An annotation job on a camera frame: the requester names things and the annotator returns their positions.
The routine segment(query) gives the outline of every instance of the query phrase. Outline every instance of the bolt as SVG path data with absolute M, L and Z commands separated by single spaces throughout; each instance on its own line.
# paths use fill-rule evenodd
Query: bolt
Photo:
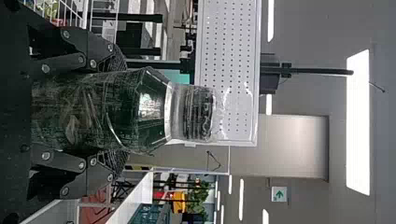
M 29 150 L 30 150 L 30 147 L 29 147 L 29 146 L 21 145 L 21 152 L 27 152 L 27 151 L 29 151 Z
M 43 154 L 41 154 L 41 159 L 43 159 L 43 161 L 47 161 L 50 159 L 50 153 L 49 152 L 44 152 Z
M 62 189 L 62 195 L 63 195 L 63 196 L 66 196 L 68 193 L 69 193 L 69 188 L 68 188 L 68 187 L 64 187 L 64 188 Z
M 64 31 L 64 38 L 70 38 L 70 33 L 68 31 Z
M 113 52 L 113 45 L 112 44 L 107 45 L 107 48 L 108 48 L 108 51 Z
M 78 62 L 79 62 L 79 63 L 84 63 L 84 58 L 83 58 L 82 56 L 79 56 L 79 57 L 78 57 Z
M 91 68 L 96 68 L 96 61 L 95 60 L 91 60 L 90 64 L 91 64 Z
M 92 158 L 91 159 L 91 166 L 96 165 L 96 163 L 97 163 L 97 159 L 96 158 Z
M 80 170 L 83 170 L 84 168 L 85 168 L 85 162 L 80 162 L 79 163 L 79 165 L 78 165 L 78 168 L 80 169 Z
M 110 174 L 110 175 L 107 177 L 107 181 L 108 181 L 108 182 L 113 181 L 113 174 Z
M 43 65 L 41 65 L 41 71 L 43 71 L 43 73 L 47 74 L 50 72 L 50 67 L 47 64 L 43 64 Z

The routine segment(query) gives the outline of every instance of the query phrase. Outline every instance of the pegboard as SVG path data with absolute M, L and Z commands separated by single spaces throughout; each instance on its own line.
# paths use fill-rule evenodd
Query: pegboard
M 262 0 L 201 0 L 195 85 L 223 96 L 223 138 L 214 145 L 256 146 Z

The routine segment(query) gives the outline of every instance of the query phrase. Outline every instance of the exit sign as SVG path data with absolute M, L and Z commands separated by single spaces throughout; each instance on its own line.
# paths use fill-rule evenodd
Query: exit sign
M 271 201 L 273 203 L 286 203 L 288 201 L 288 188 L 272 187 Z

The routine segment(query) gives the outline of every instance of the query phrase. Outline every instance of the ceiling light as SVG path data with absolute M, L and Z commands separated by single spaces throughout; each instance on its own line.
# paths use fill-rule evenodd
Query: ceiling light
M 228 194 L 233 193 L 233 176 L 229 175 L 228 176 Z
M 265 114 L 272 115 L 272 94 L 265 96 Z
M 267 210 L 262 209 L 262 224 L 269 224 L 270 220 L 269 220 L 269 215 Z
M 346 61 L 346 186 L 370 195 L 370 52 Z
M 218 211 L 220 210 L 220 191 L 218 191 Z
M 245 191 L 245 181 L 244 179 L 240 180 L 239 183 L 239 220 L 243 220 L 244 218 L 244 191 Z
M 219 187 L 219 182 L 216 180 L 216 186 L 215 186 L 215 198 L 218 198 L 218 187 Z
M 221 206 L 221 224 L 224 224 L 224 205 Z
M 268 42 L 274 38 L 274 11 L 275 11 L 275 0 L 268 0 Z

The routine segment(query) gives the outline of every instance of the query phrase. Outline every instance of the black bracket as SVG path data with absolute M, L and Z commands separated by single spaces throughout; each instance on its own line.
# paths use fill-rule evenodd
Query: black bracket
M 83 173 L 87 167 L 87 162 L 82 158 L 38 144 L 32 145 L 31 162 L 35 165 L 46 166 L 78 174 Z

